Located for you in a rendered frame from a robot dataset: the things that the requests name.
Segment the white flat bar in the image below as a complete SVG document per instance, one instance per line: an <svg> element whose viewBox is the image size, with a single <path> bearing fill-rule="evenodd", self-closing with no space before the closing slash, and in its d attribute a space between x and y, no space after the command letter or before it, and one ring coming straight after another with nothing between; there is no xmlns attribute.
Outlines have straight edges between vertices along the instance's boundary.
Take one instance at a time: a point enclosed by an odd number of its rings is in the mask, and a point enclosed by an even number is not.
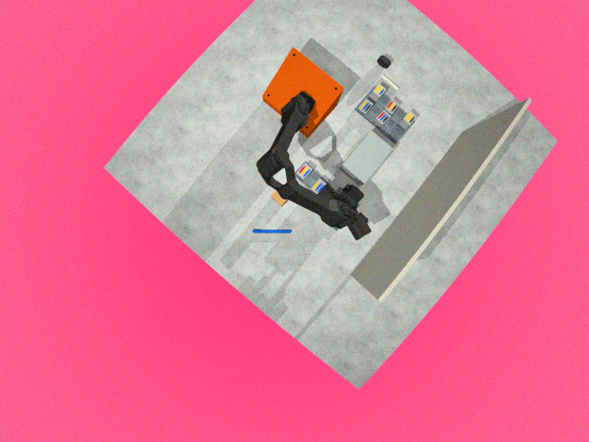
<svg viewBox="0 0 589 442"><path fill-rule="evenodd" d="M395 91L397 91L399 88L396 87L396 85L392 82L389 81L385 76L382 75L381 77L389 86L391 86Z"/></svg>

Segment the beige flat panel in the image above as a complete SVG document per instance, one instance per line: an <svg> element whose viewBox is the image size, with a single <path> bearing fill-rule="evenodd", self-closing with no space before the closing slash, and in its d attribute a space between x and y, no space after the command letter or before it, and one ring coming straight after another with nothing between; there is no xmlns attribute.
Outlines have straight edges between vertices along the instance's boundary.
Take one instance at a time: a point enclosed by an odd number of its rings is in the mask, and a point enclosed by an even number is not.
<svg viewBox="0 0 589 442"><path fill-rule="evenodd" d="M383 302L470 190L532 102L463 131L374 247L350 274Z"/></svg>

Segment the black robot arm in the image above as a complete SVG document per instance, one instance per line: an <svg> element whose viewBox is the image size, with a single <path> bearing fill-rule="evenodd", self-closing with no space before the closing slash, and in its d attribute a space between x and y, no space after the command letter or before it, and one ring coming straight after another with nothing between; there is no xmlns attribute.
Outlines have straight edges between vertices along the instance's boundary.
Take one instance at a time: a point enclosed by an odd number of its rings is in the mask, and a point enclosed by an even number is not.
<svg viewBox="0 0 589 442"><path fill-rule="evenodd" d="M347 183L336 199L325 199L301 186L295 178L288 148L294 135L310 119L308 116L314 104L313 98L300 91L281 108L282 126L270 149L257 161L256 167L266 184L277 190L282 199L288 199L320 215L322 221L331 227L342 229L348 226L354 239L359 240L372 230L362 214L358 216L356 212L357 203L364 197L357 186ZM287 178L284 185L273 177L283 167Z"/></svg>

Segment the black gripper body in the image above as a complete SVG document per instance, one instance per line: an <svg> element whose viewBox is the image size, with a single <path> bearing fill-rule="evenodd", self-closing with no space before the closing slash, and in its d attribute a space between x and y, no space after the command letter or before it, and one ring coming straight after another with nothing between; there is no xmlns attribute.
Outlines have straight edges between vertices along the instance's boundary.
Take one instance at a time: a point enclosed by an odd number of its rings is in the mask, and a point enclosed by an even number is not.
<svg viewBox="0 0 589 442"><path fill-rule="evenodd" d="M325 199L336 199L336 197L333 195L335 192L336 192L336 190L331 185L326 184L322 188L322 190L318 193L318 195L321 195ZM362 214L362 213L360 212L359 215L360 214ZM362 216L366 220L366 222L368 222L368 218L365 215L363 215L363 214L362 214Z"/></svg>

